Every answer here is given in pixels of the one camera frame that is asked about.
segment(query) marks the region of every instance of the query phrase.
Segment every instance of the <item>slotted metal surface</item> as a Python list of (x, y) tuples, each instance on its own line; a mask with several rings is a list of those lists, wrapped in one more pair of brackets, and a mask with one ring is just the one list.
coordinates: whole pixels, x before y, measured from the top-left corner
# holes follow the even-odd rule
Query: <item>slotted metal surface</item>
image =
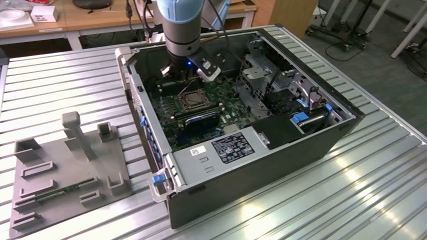
[(0, 112), (0, 240), (8, 239), (14, 141), (64, 138), (68, 111), (80, 112), (84, 132), (102, 121), (119, 126), (134, 195), (24, 239), (426, 238), (426, 137), (286, 29), (265, 29), (367, 114), (325, 158), (172, 230), (148, 190), (150, 166), (112, 61), (118, 46), (12, 59)]

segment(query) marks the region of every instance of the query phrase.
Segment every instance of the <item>gray plastic holder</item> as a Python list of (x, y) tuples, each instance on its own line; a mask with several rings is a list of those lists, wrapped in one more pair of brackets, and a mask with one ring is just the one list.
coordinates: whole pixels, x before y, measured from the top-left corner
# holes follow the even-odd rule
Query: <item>gray plastic holder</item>
[(132, 194), (118, 127), (104, 122), (83, 133), (78, 112), (62, 121), (67, 138), (44, 144), (28, 138), (15, 145), (12, 239)]

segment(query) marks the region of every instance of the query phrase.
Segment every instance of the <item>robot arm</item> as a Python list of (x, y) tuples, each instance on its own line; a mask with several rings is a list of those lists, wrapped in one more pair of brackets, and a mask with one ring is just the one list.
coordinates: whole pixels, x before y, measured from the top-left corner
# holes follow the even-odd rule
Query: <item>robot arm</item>
[(231, 0), (158, 0), (166, 47), (172, 59), (168, 69), (180, 69), (190, 60), (207, 82), (215, 80), (222, 70), (200, 47), (202, 26), (222, 28), (230, 3)]
[(226, 20), (231, 0), (158, 0), (166, 45), (171, 54), (190, 56), (200, 47), (200, 27), (222, 28), (221, 20)]

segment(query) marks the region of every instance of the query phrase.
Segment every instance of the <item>small circuit board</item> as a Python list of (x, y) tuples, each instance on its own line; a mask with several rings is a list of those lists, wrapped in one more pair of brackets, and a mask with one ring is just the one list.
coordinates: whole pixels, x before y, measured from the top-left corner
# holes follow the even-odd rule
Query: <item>small circuit board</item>
[(150, 98), (174, 151), (243, 129), (257, 121), (235, 86), (234, 80), (203, 83), (198, 79), (187, 85), (176, 83), (175, 90), (170, 83), (164, 91), (156, 84)]

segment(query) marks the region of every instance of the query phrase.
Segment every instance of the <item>cable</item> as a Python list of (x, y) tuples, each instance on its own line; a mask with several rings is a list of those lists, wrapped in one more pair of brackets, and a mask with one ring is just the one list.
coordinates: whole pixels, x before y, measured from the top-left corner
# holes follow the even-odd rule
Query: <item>cable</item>
[(425, 70), (425, 72), (427, 72), (427, 68), (423, 66), (423, 64), (419, 62), (419, 60), (410, 53), (409, 53), (409, 56), (411, 57), (411, 59), (414, 59), (414, 61), (421, 66), (421, 68)]
[(184, 89), (179, 92), (179, 94), (176, 95), (178, 97), (182, 95), (182, 93), (186, 91), (186, 89), (190, 87), (190, 85), (194, 83), (194, 81), (198, 79), (198, 77), (194, 78), (194, 80), (191, 80), (191, 82), (188, 83), (187, 87), (184, 87)]
[(92, 42), (94, 44), (99, 45), (100, 47), (106, 47), (106, 46), (108, 46), (108, 45), (112, 44), (114, 39), (115, 39), (115, 36), (116, 36), (116, 33), (114, 32), (114, 33), (112, 33), (112, 36), (111, 36), (111, 39), (110, 39), (110, 41), (108, 41), (107, 44), (100, 44), (99, 42), (91, 40), (90, 38), (84, 38), (84, 39), (88, 40), (90, 42)]
[[(415, 60), (415, 58), (411, 56), (411, 53), (409, 53), (409, 52), (406, 52), (406, 53), (407, 53), (407, 55)], [(406, 67), (407, 67), (407, 69), (410, 70), (410, 72), (411, 72), (421, 80), (423, 80), (425, 82), (427, 82), (426, 77), (421, 76), (421, 75), (413, 70), (413, 68), (411, 68), (411, 66), (410, 66), (410, 62), (409, 62), (409, 61), (405, 61), (405, 63), (406, 63)]]
[(135, 8), (136, 8), (138, 18), (139, 18), (139, 21), (140, 21), (140, 24), (142, 24), (142, 29), (143, 29), (144, 32), (146, 32), (144, 21), (143, 21), (143, 19), (142, 19), (142, 14), (140, 14), (139, 7), (138, 7), (138, 5), (136, 5), (136, 0), (134, 0), (134, 5), (135, 5)]
[(365, 49), (362, 49), (362, 50), (361, 50), (355, 55), (353, 55), (350, 58), (347, 58), (347, 59), (338, 59), (338, 58), (335, 58), (335, 57), (333, 57), (333, 56), (330, 55), (329, 50), (330, 50), (331, 47), (337, 46), (337, 45), (341, 44), (341, 43), (342, 43), (342, 41), (338, 42), (338, 43), (334, 43), (331, 46), (329, 46), (329, 47), (325, 49), (325, 54), (326, 54), (331, 59), (334, 59), (334, 60), (337, 60), (337, 61), (339, 61), (339, 62), (347, 62), (347, 61), (350, 61), (351, 59), (354, 59), (354, 58), (365, 51)]
[(321, 0), (319, 0), (319, 3), (318, 3), (319, 15), (321, 15), (321, 18), (322, 18), (321, 28), (327, 28), (329, 26), (326, 25), (326, 19), (323, 17), (322, 9), (321, 9), (319, 6), (321, 6)]
[(347, 11), (349, 4), (351, 3), (351, 1), (353, 1), (353, 0), (349, 0), (349, 2), (346, 3), (345, 9), (343, 9), (342, 12), (341, 12), (341, 15), (339, 15), (339, 17), (338, 17), (338, 20), (342, 19), (343, 15), (345, 15), (345, 12)]
[(86, 36), (90, 39), (98, 39), (100, 37), (102, 34), (98, 34), (96, 36)]
[(409, 63), (407, 61), (406, 61), (406, 67), (407, 67), (407, 69), (411, 71), (411, 73), (413, 73), (421, 80), (423, 80), (425, 82), (427, 82), (427, 79), (423, 78), (423, 77), (411, 69), (410, 63)]
[(147, 23), (147, 14), (146, 14), (147, 9), (148, 9), (148, 0), (146, 0), (144, 10), (143, 10), (144, 12), (142, 13), (142, 16), (144, 18), (146, 28), (151, 30), (152, 28), (148, 26), (148, 23)]
[[(204, 17), (202, 17), (202, 19), (203, 19), (203, 21), (207, 23), (207, 25), (210, 26), (210, 28), (214, 30), (214, 32), (217, 33), (217, 36), (218, 36), (218, 38), (219, 38), (219, 37), (222, 36), (221, 31), (218, 31), (218, 30), (215, 29), (215, 27), (214, 27), (213, 24), (206, 20)], [(241, 59), (241, 57), (239, 57), (233, 51), (230, 51), (229, 48), (223, 48), (221, 51), (230, 53), (230, 54), (239, 60), (239, 62), (241, 62), (247, 68), (250, 68), (250, 66), (246, 64), (246, 62)]]
[(151, 16), (152, 18), (155, 18), (154, 14), (152, 14), (152, 10), (150, 9), (150, 6), (147, 6), (147, 9), (148, 9), (150, 16)]
[(211, 7), (213, 7), (213, 9), (215, 11), (215, 14), (217, 14), (217, 17), (218, 17), (218, 20), (219, 20), (219, 23), (221, 23), (221, 28), (222, 28), (222, 30), (225, 32), (225, 36), (226, 36), (226, 40), (227, 40), (226, 48), (229, 49), (230, 48), (230, 38), (229, 38), (227, 31), (226, 31), (225, 22), (223, 22), (221, 14), (219, 14), (219, 11), (217, 11), (217, 8), (215, 8), (215, 5), (213, 3), (213, 0), (209, 0), (209, 3), (211, 4)]

